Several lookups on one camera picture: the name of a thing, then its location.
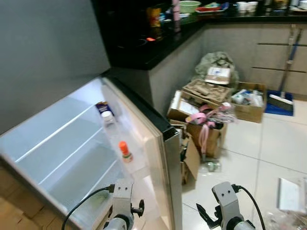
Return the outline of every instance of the refrigerator shelf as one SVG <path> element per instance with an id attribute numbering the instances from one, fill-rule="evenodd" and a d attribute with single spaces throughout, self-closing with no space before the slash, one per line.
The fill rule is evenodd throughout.
<path id="1" fill-rule="evenodd" d="M 31 153 L 17 162 L 17 165 L 37 183 L 42 182 L 101 129 L 99 124 L 88 121 L 83 116 L 34 148 Z"/>
<path id="2" fill-rule="evenodd" d="M 88 103 L 65 97 L 3 134 L 0 138 L 1 151 L 17 161 L 91 107 Z"/>
<path id="3" fill-rule="evenodd" d="M 119 160 L 112 163 L 106 173 L 97 181 L 97 183 L 86 194 L 114 184 L 118 179 L 129 179 L 127 175 L 122 172 L 122 166 Z M 98 193 L 89 202 L 85 202 L 81 205 L 72 215 L 74 220 L 85 229 L 95 229 L 101 220 L 107 215 L 109 209 L 112 206 L 112 194 L 107 192 Z"/>
<path id="4" fill-rule="evenodd" d="M 92 139 L 41 186 L 66 208 L 67 214 L 92 191 L 116 183 L 119 178 L 124 178 L 124 175 L 113 150 Z M 102 194 L 105 203 L 108 195 Z M 84 205 L 88 210 L 96 210 L 92 202 Z"/>

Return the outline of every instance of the cup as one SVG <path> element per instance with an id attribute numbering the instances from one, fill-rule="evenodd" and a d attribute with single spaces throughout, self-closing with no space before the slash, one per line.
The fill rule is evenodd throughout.
<path id="1" fill-rule="evenodd" d="M 248 12 L 255 12 L 257 8 L 258 2 L 257 1 L 250 1 L 247 3 L 247 11 Z"/>
<path id="2" fill-rule="evenodd" d="M 240 13 L 246 12 L 248 6 L 246 1 L 238 1 L 236 4 Z"/>
<path id="3" fill-rule="evenodd" d="M 302 0 L 299 2 L 299 7 L 304 9 L 304 10 L 307 10 L 307 0 Z"/>

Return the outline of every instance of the refrigerator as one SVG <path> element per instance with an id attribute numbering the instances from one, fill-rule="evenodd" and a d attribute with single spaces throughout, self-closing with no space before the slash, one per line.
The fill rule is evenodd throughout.
<path id="1" fill-rule="evenodd" d="M 133 229 L 181 230 L 179 134 L 110 75 L 91 2 L 11 0 L 0 8 L 1 166 L 62 217 L 96 189 L 125 180 L 133 206 L 145 203 Z M 95 106 L 104 101 L 117 136 Z M 120 140 L 132 162 L 123 162 Z M 112 194 L 97 194 L 71 224 L 96 229 L 111 206 Z"/>

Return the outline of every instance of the small bottle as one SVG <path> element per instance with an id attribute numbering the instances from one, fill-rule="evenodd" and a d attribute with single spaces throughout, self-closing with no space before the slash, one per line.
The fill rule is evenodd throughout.
<path id="1" fill-rule="evenodd" d="M 123 161 L 125 163 L 131 162 L 133 160 L 133 156 L 132 156 L 132 153 L 129 152 L 127 143 L 125 141 L 121 141 L 119 143 L 119 148 L 120 148 L 120 150 L 122 152 Z"/>
<path id="2" fill-rule="evenodd" d="M 118 143 L 119 130 L 114 116 L 110 111 L 104 111 L 101 116 L 104 120 L 105 131 L 109 135 L 109 138 L 112 141 L 116 141 L 116 143 Z"/>

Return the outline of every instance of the broom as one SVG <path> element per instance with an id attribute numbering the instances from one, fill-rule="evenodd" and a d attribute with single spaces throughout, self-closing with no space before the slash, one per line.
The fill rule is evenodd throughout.
<path id="1" fill-rule="evenodd" d="M 286 67 L 285 67 L 285 70 L 284 70 L 284 73 L 283 73 L 282 82 L 281 82 L 281 85 L 279 87 L 280 96 L 270 94 L 270 96 L 268 98 L 268 103 L 275 105 L 277 107 L 280 107 L 280 108 L 287 110 L 287 111 L 293 111 L 293 102 L 285 99 L 285 92 L 283 91 L 283 88 L 284 88 L 284 84 L 286 82 L 286 79 L 288 77 L 288 72 L 289 72 L 290 67 L 293 63 L 294 55 L 295 55 L 295 52 L 297 50 L 299 40 L 302 36 L 302 29 L 299 29 L 298 35 L 296 37 L 295 44 L 293 45 L 293 49 L 290 52 L 292 44 L 293 44 L 293 34 L 294 34 L 294 25 L 292 25 L 292 27 L 291 27 L 291 35 L 290 35 L 289 44 L 288 44 L 289 45 L 288 60 L 286 62 Z"/>

